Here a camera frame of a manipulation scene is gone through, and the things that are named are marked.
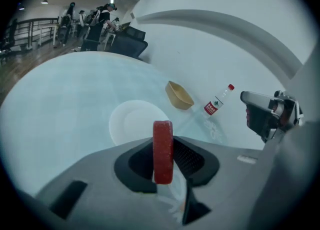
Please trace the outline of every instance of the person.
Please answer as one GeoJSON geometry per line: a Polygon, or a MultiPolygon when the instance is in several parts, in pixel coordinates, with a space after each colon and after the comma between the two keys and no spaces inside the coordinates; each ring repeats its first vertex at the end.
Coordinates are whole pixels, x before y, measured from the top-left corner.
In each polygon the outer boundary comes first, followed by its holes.
{"type": "Polygon", "coordinates": [[[112,12],[113,10],[117,10],[114,3],[107,3],[100,9],[101,12],[98,18],[98,22],[90,26],[90,31],[86,37],[87,40],[92,40],[95,42],[84,42],[81,47],[82,52],[86,51],[87,49],[89,49],[90,51],[97,51],[101,31],[104,27],[105,22],[115,30],[117,29],[116,25],[110,21],[110,12],[112,12]]]}
{"type": "Polygon", "coordinates": [[[71,29],[71,22],[72,19],[74,19],[74,17],[76,16],[76,12],[74,10],[76,3],[75,2],[71,2],[70,6],[68,9],[66,9],[61,17],[61,23],[60,23],[60,30],[58,31],[58,38],[59,38],[59,33],[60,31],[62,31],[61,27],[66,26],[66,32],[64,35],[61,35],[61,37],[63,37],[62,39],[62,46],[65,47],[68,37],[69,37],[69,33],[70,33],[70,29],[71,29]]]}
{"type": "Polygon", "coordinates": [[[80,10],[79,12],[79,20],[78,20],[78,25],[76,27],[76,37],[77,38],[80,38],[80,34],[81,34],[81,31],[82,29],[84,28],[85,26],[85,21],[86,21],[86,14],[85,14],[85,11],[84,10],[80,10]]]}
{"type": "Polygon", "coordinates": [[[89,26],[92,23],[92,21],[95,19],[95,16],[97,13],[102,10],[103,6],[97,7],[95,10],[92,9],[89,12],[89,15],[86,16],[84,19],[83,27],[81,28],[81,32],[79,33],[79,46],[75,48],[73,51],[74,52],[79,52],[81,50],[82,44],[84,43],[84,39],[86,38],[88,31],[89,31],[89,26]]]}
{"type": "Polygon", "coordinates": [[[0,40],[0,53],[2,51],[5,51],[5,53],[7,54],[10,51],[10,48],[15,45],[15,42],[16,42],[15,32],[17,30],[17,26],[18,26],[18,19],[15,18],[12,21],[11,26],[8,28],[7,34],[3,37],[2,40],[0,40]]]}

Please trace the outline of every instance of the backpack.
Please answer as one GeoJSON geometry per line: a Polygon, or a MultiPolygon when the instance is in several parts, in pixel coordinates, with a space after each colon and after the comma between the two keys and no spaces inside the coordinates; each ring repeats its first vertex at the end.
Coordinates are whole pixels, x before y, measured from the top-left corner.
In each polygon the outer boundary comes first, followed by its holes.
{"type": "Polygon", "coordinates": [[[99,23],[100,14],[101,14],[101,11],[100,11],[100,9],[98,9],[98,10],[96,11],[96,14],[95,14],[93,20],[92,20],[91,23],[90,23],[90,27],[94,27],[96,24],[99,23]]]}
{"type": "Polygon", "coordinates": [[[61,27],[67,28],[71,24],[71,15],[67,14],[65,15],[61,20],[61,27]]]}
{"type": "Polygon", "coordinates": [[[95,26],[99,22],[99,16],[100,16],[100,12],[101,12],[102,8],[103,7],[100,6],[100,7],[97,7],[97,10],[90,11],[90,14],[86,17],[84,24],[86,26],[95,26]]]}

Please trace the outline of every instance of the red bottle label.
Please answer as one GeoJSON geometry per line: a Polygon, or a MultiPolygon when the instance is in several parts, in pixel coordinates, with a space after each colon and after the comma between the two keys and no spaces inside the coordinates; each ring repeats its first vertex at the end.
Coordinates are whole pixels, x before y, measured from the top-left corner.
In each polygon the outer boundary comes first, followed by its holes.
{"type": "Polygon", "coordinates": [[[209,114],[213,115],[215,111],[218,110],[218,108],[214,107],[214,105],[211,103],[211,101],[204,107],[204,110],[209,114]]]}

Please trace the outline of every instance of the chair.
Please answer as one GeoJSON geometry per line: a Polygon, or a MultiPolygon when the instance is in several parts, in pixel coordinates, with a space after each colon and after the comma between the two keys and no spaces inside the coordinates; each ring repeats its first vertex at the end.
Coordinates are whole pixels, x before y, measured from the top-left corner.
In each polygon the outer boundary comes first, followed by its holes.
{"type": "Polygon", "coordinates": [[[147,47],[148,43],[146,41],[126,33],[119,33],[115,36],[113,44],[108,52],[140,60],[138,57],[147,47]]]}
{"type": "Polygon", "coordinates": [[[123,30],[124,34],[127,34],[131,37],[135,37],[141,41],[145,40],[146,32],[140,31],[138,29],[135,29],[131,26],[128,26],[126,29],[123,30]]]}

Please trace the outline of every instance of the light blue tabletop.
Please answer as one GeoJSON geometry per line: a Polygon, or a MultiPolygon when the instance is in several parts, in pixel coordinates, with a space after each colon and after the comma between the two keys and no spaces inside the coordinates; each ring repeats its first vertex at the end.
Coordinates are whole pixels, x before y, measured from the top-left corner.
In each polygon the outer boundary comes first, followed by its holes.
{"type": "Polygon", "coordinates": [[[0,108],[1,156],[15,185],[34,196],[91,153],[113,147],[109,118],[123,102],[142,100],[172,121],[174,135],[224,144],[203,104],[173,107],[165,87],[175,81],[152,65],[107,52],[70,53],[30,71],[0,108]]]}

